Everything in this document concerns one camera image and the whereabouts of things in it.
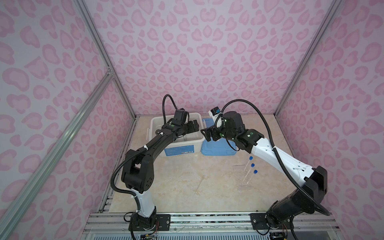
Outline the white plastic storage bin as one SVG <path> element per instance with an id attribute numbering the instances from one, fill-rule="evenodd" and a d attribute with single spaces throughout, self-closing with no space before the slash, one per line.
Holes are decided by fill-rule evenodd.
<path id="1" fill-rule="evenodd" d="M 155 132 L 160 130 L 163 124 L 163 117 L 154 117 L 151 119 L 150 126 L 147 128 L 148 141 L 155 137 Z M 172 157 L 199 153 L 201 151 L 204 140 L 205 138 L 201 134 L 200 130 L 194 133 L 186 134 L 182 138 L 178 138 L 174 143 L 169 144 L 159 154 L 159 157 Z"/>

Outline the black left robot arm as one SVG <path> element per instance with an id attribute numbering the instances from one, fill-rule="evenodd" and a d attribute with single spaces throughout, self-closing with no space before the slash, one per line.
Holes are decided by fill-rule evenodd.
<path id="1" fill-rule="evenodd" d="M 154 162 L 168 145 L 198 132 L 199 127 L 198 121 L 191 120 L 190 114 L 184 109 L 176 110 L 174 116 L 155 131 L 155 136 L 147 144 L 126 153 L 125 160 L 118 168 L 122 171 L 121 181 L 126 189 L 115 192 L 132 195 L 136 202 L 137 210 L 131 215 L 130 232 L 157 230 L 157 209 L 149 191 L 155 179 Z"/>

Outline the clear acrylic test tube rack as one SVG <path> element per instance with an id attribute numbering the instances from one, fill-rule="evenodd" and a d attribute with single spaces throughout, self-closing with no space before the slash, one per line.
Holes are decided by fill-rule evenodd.
<path id="1" fill-rule="evenodd" d="M 235 171 L 235 174 L 236 174 L 236 185 L 237 185 L 238 191 L 247 191 L 247 190 L 250 190 L 252 188 L 251 182 L 249 185 L 246 185 L 243 182 L 243 179 L 248 172 L 248 169 L 246 171 L 244 171 L 244 167 L 245 167 L 245 165 L 234 165 L 233 166 L 233 170 Z"/>

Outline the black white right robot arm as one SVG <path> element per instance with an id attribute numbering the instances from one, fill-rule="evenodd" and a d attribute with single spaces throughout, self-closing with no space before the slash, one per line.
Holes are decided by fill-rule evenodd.
<path id="1" fill-rule="evenodd" d="M 321 202 L 328 191 L 328 172 L 321 166 L 316 168 L 307 165 L 287 154 L 272 142 L 272 137 L 266 138 L 254 129 L 246 128 L 242 116 L 230 111 L 222 113 L 218 107 L 209 112 L 214 124 L 201 130 L 209 141 L 225 139 L 235 143 L 239 150 L 258 157 L 278 171 L 283 173 L 295 186 L 295 190 L 274 202 L 267 210 L 262 225 L 277 229 L 283 225 L 293 225 L 295 216 L 318 212 L 330 216 Z"/>

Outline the blue capped test tube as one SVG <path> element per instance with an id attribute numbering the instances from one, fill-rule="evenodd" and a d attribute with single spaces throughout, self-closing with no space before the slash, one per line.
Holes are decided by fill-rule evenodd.
<path id="1" fill-rule="evenodd" d="M 255 164 L 254 163 L 252 163 L 251 165 L 250 165 L 250 167 L 249 167 L 249 169 L 248 169 L 248 172 L 247 172 L 247 174 L 245 175 L 245 177 L 244 177 L 244 179 L 243 179 L 243 182 L 245 182 L 246 181 L 246 179 L 248 179 L 249 178 L 249 175 L 251 175 L 252 174 L 252 172 L 254 171 L 253 170 L 253 168 L 255 167 Z"/>
<path id="2" fill-rule="evenodd" d="M 247 160 L 247 163 L 245 164 L 244 171 L 248 169 L 248 166 L 251 164 L 252 160 L 253 160 L 253 157 L 250 156 L 249 159 Z"/>
<path id="3" fill-rule="evenodd" d="M 254 171 L 252 172 L 252 174 L 249 175 L 249 178 L 246 179 L 246 181 L 245 181 L 244 183 L 245 183 L 246 185 L 249 185 L 250 182 L 251 182 L 251 180 L 253 179 L 253 177 L 254 177 L 257 173 L 258 173 L 258 171 L 257 171 L 257 170 L 254 170 Z"/>

